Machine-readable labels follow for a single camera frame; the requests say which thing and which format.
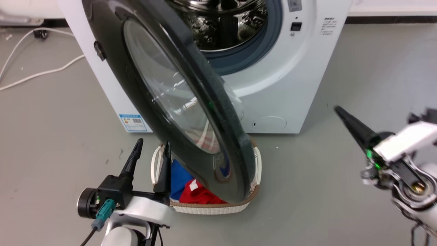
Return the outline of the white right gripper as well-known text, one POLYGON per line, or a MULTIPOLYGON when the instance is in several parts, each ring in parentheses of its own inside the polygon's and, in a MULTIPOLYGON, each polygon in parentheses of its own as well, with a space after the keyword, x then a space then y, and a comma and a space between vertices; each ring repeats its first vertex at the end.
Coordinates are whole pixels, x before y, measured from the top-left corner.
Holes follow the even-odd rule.
POLYGON ((398 133, 376 133, 343 107, 334 111, 360 149, 365 153, 367 168, 361 172, 366 185, 383 186, 387 175, 403 181, 409 189, 435 188, 435 180, 420 174, 412 161, 421 148, 436 145, 436 110, 428 108, 418 116, 411 113, 408 125, 398 133))

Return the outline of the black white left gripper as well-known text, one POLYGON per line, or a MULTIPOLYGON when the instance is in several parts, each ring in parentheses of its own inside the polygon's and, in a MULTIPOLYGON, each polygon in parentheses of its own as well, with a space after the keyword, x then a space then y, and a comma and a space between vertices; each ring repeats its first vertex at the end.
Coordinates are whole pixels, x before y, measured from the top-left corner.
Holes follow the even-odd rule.
POLYGON ((104 203, 112 200, 112 214, 106 221, 109 228, 174 226, 175 213, 170 207, 172 157, 169 141, 157 147, 153 153, 153 192, 133 190, 133 176, 141 157, 143 142, 143 138, 137 140, 119 177, 109 175, 98 188, 83 190, 77 201, 80 217, 96 219, 104 203))

